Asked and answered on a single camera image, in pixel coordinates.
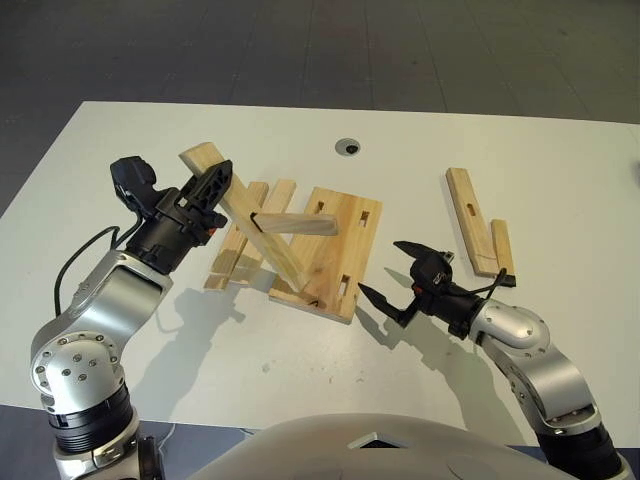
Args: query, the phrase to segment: wooden furniture part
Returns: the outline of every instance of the wooden furniture part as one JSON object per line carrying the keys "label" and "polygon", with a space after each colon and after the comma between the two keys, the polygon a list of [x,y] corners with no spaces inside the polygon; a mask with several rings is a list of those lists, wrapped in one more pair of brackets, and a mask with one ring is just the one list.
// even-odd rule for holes
{"label": "wooden furniture part", "polygon": [[511,255],[511,243],[509,242],[509,230],[505,220],[491,220],[491,234],[493,236],[493,247],[498,258],[498,267],[507,269],[505,280],[508,286],[516,286],[516,271],[513,266]]}
{"label": "wooden furniture part", "polygon": [[364,276],[381,212],[381,202],[315,187],[305,213],[335,215],[339,234],[294,235],[291,250],[309,272],[309,283],[296,293],[276,277],[269,296],[287,305],[351,322],[358,282]]}
{"label": "wooden furniture part", "polygon": [[446,177],[473,271],[476,275],[497,275],[498,261],[469,172],[464,168],[449,168]]}
{"label": "wooden furniture part", "polygon": [[[212,165],[224,161],[215,145],[209,142],[182,152],[180,158],[194,175],[202,175]],[[237,175],[233,174],[220,206],[291,288],[301,291],[309,281],[305,269],[280,235],[261,232],[253,223],[251,214],[259,212],[260,206],[249,196]]]}
{"label": "wooden furniture part", "polygon": [[[264,203],[268,191],[269,184],[266,182],[250,182],[247,187],[247,192],[258,205]],[[204,283],[205,290],[224,290],[227,288],[229,277],[233,273],[236,262],[246,244],[247,236],[238,228],[238,225],[232,224],[222,241],[218,255],[211,265],[209,278]]]}
{"label": "wooden furniture part", "polygon": [[[262,213],[283,213],[289,206],[295,190],[296,182],[293,180],[278,180],[262,206]],[[258,270],[260,270],[261,264],[262,254],[253,243],[248,242],[244,247],[240,259],[236,263],[236,268],[233,269],[229,281],[240,285],[247,285]]]}
{"label": "wooden furniture part", "polygon": [[263,232],[333,236],[338,234],[336,217],[327,214],[259,213],[253,221]]}

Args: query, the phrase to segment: black cable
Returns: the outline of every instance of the black cable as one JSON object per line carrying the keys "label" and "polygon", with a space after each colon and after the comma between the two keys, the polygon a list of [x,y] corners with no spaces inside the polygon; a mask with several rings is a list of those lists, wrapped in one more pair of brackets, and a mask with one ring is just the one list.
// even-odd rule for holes
{"label": "black cable", "polygon": [[120,238],[118,238],[118,240],[114,242],[111,242],[111,248],[118,248],[122,242],[124,242],[127,238],[129,238],[133,232],[135,232],[138,228],[140,228],[140,225],[142,225],[142,216],[140,215],[140,213],[136,212],[136,223],[134,223],[131,228],[129,230],[127,230],[126,232],[124,232]]}
{"label": "black cable", "polygon": [[67,270],[69,270],[69,267],[71,267],[73,262],[75,262],[76,259],[80,255],[82,255],[82,253],[87,248],[89,248],[95,242],[100,240],[100,238],[102,238],[103,236],[105,236],[109,232],[112,232],[112,234],[111,234],[111,242],[109,244],[109,247],[112,250],[115,249],[115,248],[118,248],[118,246],[123,241],[125,241],[129,236],[131,236],[131,234],[133,232],[135,232],[140,227],[140,225],[142,225],[142,217],[139,214],[137,214],[136,222],[133,224],[133,226],[129,230],[124,232],[119,238],[118,238],[118,232],[120,232],[120,227],[118,227],[116,225],[112,225],[110,227],[107,227],[104,230],[96,233],[89,240],[87,240],[87,242],[84,245],[82,245],[78,250],[76,250],[76,252],[73,255],[71,255],[71,257],[69,257],[69,260],[67,260],[65,262],[65,264],[62,266],[62,268],[58,272],[58,276],[56,277],[56,281],[53,284],[53,309],[55,311],[56,317],[62,313],[62,309],[60,307],[60,286],[62,285],[62,279],[64,278],[65,273],[67,273]]}

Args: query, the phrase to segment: wooden board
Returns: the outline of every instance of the wooden board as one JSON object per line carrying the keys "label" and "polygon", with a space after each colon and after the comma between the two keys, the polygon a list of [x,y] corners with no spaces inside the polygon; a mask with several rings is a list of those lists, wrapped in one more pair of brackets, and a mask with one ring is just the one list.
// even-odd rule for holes
{"label": "wooden board", "polygon": [[269,296],[276,301],[349,323],[356,308],[358,282],[364,277],[382,203],[315,187],[307,214],[335,215],[340,233],[334,237],[294,235],[291,250],[310,280],[296,293],[276,277]]}
{"label": "wooden board", "polygon": [[[250,182],[247,191],[258,205],[262,205],[269,191],[269,184],[266,182]],[[229,277],[233,273],[236,262],[246,244],[247,236],[235,223],[232,224],[222,241],[218,255],[211,265],[209,278],[204,283],[205,290],[224,290],[227,288]]]}
{"label": "wooden board", "polygon": [[516,270],[513,266],[507,222],[505,220],[491,220],[491,234],[493,236],[493,247],[498,259],[498,267],[506,268],[507,275],[515,275]]}
{"label": "wooden board", "polygon": [[[271,189],[269,198],[267,198],[262,206],[262,213],[284,212],[289,206],[289,202],[291,201],[295,190],[296,182],[293,180],[278,180],[276,185]],[[231,274],[229,281],[232,283],[247,285],[258,270],[260,270],[262,259],[262,254],[256,247],[254,247],[253,243],[247,242],[240,259],[236,263],[236,268],[233,269],[233,273]]]}
{"label": "wooden board", "polygon": [[[213,143],[201,143],[182,152],[180,158],[194,175],[202,175],[210,166],[224,161],[224,157]],[[231,179],[231,186],[220,201],[220,206],[291,288],[297,292],[301,291],[309,281],[302,264],[280,235],[263,233],[251,221],[251,214],[259,212],[260,206],[249,196],[246,187],[235,173]]]}
{"label": "wooden board", "polygon": [[319,213],[259,213],[253,221],[263,232],[300,233],[302,235],[338,234],[338,222],[333,215]]}
{"label": "wooden board", "polygon": [[497,275],[498,261],[469,172],[464,168],[449,168],[446,177],[473,271],[476,275]]}

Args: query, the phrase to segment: gray floor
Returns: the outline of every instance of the gray floor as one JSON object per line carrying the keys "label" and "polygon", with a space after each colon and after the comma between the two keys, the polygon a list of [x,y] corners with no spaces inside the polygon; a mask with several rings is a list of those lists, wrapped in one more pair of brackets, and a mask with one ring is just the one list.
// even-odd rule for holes
{"label": "gray floor", "polygon": [[[640,123],[639,7],[637,0],[0,0],[0,214],[83,100]],[[6,478],[55,477],[41,416],[0,407],[0,461],[22,472]],[[147,427],[160,436],[169,428]],[[179,426],[166,454],[170,478],[184,478],[242,435]],[[630,455],[637,461],[637,451]]]}

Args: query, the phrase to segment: rectangular slot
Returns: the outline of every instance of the rectangular slot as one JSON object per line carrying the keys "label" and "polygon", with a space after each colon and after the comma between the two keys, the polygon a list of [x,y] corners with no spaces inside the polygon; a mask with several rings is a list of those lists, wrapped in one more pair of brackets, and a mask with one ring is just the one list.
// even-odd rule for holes
{"label": "rectangular slot", "polygon": [[342,279],[340,280],[340,286],[338,287],[338,294],[340,294],[341,297],[344,297],[347,293],[347,288],[349,288],[349,280],[351,279],[351,277],[349,277],[348,275],[343,275]]}
{"label": "rectangular slot", "polygon": [[360,225],[361,227],[366,227],[368,220],[369,220],[369,212],[367,212],[366,210],[363,210],[362,215],[360,215],[360,221],[358,222],[358,225]]}

